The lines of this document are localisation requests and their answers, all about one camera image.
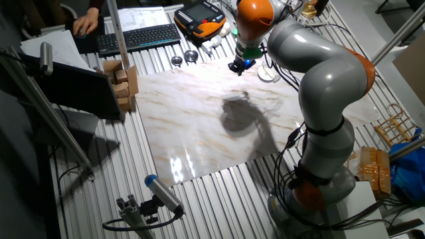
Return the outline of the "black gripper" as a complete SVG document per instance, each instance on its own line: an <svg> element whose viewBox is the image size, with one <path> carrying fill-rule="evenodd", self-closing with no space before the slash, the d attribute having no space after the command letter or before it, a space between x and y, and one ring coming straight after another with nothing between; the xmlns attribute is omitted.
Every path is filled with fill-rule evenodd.
<svg viewBox="0 0 425 239"><path fill-rule="evenodd" d="M241 76L245 70L248 70L256 64L255 59L244 60L241 56L236 55L234 62L230 62L228 67L231 71L236 71L238 76Z"/></svg>

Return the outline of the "bare person hand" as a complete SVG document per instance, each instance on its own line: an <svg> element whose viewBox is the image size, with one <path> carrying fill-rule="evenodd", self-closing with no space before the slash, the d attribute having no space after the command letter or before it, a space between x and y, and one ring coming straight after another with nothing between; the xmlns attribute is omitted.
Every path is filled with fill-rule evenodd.
<svg viewBox="0 0 425 239"><path fill-rule="evenodd" d="M87 10L87 13L76 19L73 23L73 34L74 36L89 35L98 26L99 9L91 7Z"/></svg>

